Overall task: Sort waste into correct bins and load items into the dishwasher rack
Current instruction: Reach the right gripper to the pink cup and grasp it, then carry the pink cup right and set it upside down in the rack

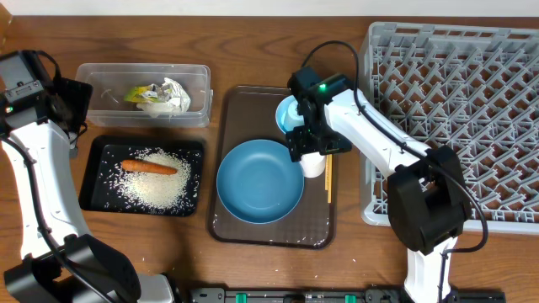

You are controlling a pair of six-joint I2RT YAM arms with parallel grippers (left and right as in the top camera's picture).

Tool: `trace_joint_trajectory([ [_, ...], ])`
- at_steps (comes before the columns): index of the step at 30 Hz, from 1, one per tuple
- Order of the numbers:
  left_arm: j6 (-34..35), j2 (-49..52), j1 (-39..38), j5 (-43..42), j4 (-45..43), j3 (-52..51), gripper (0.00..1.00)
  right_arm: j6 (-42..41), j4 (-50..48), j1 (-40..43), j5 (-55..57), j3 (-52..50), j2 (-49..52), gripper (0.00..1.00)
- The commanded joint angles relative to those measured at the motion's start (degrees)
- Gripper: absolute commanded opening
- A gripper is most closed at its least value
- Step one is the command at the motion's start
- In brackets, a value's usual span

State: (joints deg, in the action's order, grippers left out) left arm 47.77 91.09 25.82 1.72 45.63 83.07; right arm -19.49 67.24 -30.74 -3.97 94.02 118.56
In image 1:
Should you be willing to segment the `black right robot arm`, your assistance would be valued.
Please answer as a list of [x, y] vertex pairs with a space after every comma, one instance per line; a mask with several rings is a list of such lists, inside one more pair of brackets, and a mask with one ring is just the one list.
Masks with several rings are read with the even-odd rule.
[[356, 146], [387, 181], [390, 226], [408, 249], [404, 289], [414, 302], [442, 302], [456, 240], [472, 214], [458, 155], [415, 140], [380, 114], [342, 74], [325, 80], [309, 67], [287, 83], [301, 123], [286, 132], [291, 159]]

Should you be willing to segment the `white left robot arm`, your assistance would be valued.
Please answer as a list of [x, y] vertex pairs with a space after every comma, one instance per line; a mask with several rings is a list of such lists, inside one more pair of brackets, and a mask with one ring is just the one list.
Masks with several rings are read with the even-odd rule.
[[4, 273], [19, 302], [178, 302], [163, 274], [138, 274], [123, 253], [93, 237], [69, 164], [72, 127], [92, 88], [19, 79], [1, 95], [2, 148], [11, 162], [24, 231], [22, 263]]

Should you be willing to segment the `yellow foil snack wrapper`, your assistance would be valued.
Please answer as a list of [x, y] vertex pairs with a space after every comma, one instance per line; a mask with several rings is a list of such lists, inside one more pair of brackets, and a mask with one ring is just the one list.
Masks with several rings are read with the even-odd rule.
[[126, 102], [131, 103], [162, 103], [163, 96], [161, 95], [161, 88], [156, 84], [150, 84], [147, 86], [133, 87], [124, 96]]

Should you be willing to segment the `white cup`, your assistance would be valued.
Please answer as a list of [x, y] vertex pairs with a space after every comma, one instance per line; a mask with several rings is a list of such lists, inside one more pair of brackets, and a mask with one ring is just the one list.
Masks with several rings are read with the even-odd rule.
[[308, 153], [302, 155], [300, 165], [305, 178], [316, 178], [325, 170], [326, 157], [319, 152]]

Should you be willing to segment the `white paper napkin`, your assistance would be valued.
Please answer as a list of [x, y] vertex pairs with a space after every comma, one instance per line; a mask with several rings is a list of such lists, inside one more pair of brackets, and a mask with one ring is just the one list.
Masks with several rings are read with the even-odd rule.
[[152, 117], [158, 117], [161, 114], [184, 114], [188, 111], [191, 104], [191, 98], [179, 82], [176, 82], [172, 78], [165, 77], [163, 83], [157, 86], [161, 88], [163, 102], [139, 103], [136, 105], [138, 109], [141, 109]]

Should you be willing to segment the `orange carrot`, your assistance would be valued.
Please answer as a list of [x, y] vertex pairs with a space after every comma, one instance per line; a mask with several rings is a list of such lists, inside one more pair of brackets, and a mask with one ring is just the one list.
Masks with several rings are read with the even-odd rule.
[[121, 167], [128, 172], [135, 173], [155, 173], [162, 175], [173, 175], [178, 170], [173, 167], [167, 167], [153, 162], [145, 162], [142, 160], [124, 160]]

